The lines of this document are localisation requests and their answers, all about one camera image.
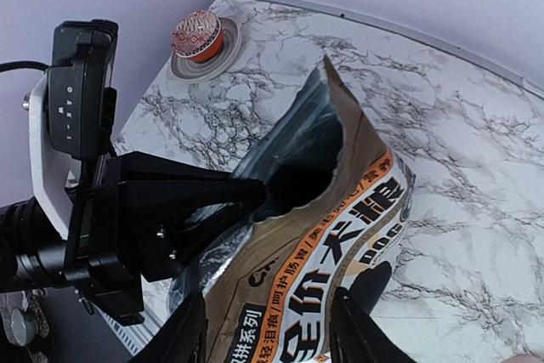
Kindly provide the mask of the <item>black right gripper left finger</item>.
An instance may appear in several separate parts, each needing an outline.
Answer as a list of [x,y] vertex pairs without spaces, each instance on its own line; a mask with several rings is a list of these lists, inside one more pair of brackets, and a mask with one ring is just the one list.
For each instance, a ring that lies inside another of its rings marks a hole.
[[201,363],[206,359],[207,319],[202,294],[190,294],[131,363]]

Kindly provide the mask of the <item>brown white dog food bag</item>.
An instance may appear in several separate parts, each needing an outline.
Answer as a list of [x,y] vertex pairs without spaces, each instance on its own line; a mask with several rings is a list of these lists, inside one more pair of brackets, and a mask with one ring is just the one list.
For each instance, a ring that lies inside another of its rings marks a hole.
[[334,293],[346,288],[371,316],[415,174],[324,58],[233,176],[262,181],[266,200],[173,282],[170,306],[201,291],[206,362],[332,362]]

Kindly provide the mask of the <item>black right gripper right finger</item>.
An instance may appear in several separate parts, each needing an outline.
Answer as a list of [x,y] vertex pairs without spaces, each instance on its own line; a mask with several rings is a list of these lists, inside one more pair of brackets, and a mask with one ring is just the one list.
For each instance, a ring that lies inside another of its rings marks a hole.
[[343,287],[334,293],[329,335],[333,363],[416,363],[385,335]]

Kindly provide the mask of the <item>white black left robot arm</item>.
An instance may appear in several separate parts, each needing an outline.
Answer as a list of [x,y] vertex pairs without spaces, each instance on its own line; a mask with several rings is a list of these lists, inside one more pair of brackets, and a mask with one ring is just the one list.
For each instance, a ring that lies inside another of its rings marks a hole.
[[142,152],[85,169],[62,238],[36,199],[1,210],[1,290],[76,288],[123,326],[144,321],[142,285],[169,279],[266,198],[261,181]]

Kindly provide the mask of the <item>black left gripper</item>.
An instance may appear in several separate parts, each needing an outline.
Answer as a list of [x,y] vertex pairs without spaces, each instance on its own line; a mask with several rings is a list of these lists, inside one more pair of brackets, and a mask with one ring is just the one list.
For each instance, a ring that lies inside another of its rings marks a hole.
[[[117,323],[142,324],[141,275],[149,282],[178,275],[265,200],[260,180],[143,152],[84,162],[65,278]],[[127,229],[119,207],[132,216]]]

